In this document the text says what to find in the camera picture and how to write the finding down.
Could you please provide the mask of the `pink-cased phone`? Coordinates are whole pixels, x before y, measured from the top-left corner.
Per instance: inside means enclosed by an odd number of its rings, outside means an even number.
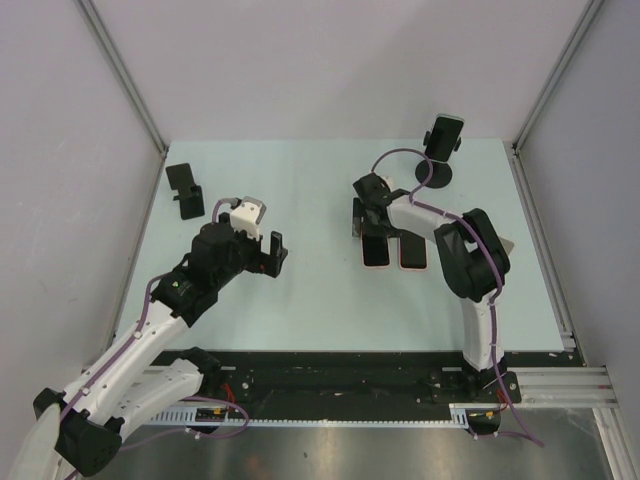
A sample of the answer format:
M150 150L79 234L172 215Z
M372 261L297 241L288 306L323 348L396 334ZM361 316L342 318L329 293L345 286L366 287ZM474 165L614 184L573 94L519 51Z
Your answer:
M386 237L361 236L363 265L366 268L386 268L390 265L390 250Z
M408 271L424 271L428 268L427 241L411 232L399 237L399 266Z

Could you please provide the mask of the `black round-base phone stand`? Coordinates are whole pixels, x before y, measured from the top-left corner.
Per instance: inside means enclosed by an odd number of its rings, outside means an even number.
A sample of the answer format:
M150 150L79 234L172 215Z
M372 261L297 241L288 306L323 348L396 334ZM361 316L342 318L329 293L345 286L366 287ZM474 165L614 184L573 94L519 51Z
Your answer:
M448 162L431 160L431 165L428 165L426 160L422 160L415 169L416 180L423 183L430 175L429 181L426 183L428 188L441 189L446 187L453 178L453 172Z

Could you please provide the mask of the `black folding phone stand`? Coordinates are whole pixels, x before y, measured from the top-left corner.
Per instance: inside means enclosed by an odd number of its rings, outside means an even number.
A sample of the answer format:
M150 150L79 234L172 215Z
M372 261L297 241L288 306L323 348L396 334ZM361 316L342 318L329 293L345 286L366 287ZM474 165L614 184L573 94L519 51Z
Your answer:
M180 218L190 220L205 215L202 187L195 182L191 165L182 163L165 168L169 186L176 194L174 201L179 203Z

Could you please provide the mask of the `white-cased phone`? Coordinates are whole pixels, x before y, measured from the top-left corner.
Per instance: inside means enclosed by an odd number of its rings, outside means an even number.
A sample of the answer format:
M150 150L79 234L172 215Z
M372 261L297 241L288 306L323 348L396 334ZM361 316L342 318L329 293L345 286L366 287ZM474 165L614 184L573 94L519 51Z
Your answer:
M461 145L464 120L449 114L438 114L430 130L425 133L423 145L428 158L448 162Z

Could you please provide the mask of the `white phone stand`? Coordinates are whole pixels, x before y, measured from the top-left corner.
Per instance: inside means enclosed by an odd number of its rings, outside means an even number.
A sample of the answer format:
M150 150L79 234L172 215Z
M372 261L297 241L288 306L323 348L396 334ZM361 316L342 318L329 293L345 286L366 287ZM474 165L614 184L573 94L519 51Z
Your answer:
M503 237L500 237L499 240L500 240L500 243L501 243L506 255L510 256L512 251L513 251L513 249L514 249L514 247L515 247L515 244L512 241L510 241L510 240L508 240L506 238L503 238Z

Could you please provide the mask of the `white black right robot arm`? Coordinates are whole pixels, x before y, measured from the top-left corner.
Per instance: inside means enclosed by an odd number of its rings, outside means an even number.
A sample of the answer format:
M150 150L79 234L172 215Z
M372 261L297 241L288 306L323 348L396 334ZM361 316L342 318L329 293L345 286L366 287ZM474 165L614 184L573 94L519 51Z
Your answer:
M496 302L511 269L509 255L488 214L474 208L455 214L392 190L383 177L369 173L353 184L359 201L360 232L371 236L412 233L436 247L444 280L463 309L463 393L484 401L497 389L490 369L500 367Z

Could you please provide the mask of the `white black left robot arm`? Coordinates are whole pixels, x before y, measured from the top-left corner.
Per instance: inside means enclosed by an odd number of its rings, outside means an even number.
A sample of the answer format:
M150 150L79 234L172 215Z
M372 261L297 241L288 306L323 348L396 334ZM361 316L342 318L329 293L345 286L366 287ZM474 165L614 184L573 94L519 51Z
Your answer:
M36 416L51 407L59 412L53 449L74 474L99 473L142 423L171 404L193 395L207 400L219 392L219 364L197 347L162 377L137 381L169 343L217 303L234 278L243 272L276 278L287 255L277 231L270 235L269 250L262 249L255 222L204 225L181 261L149 281L140 317L127 333L62 390L44 388L36 395Z

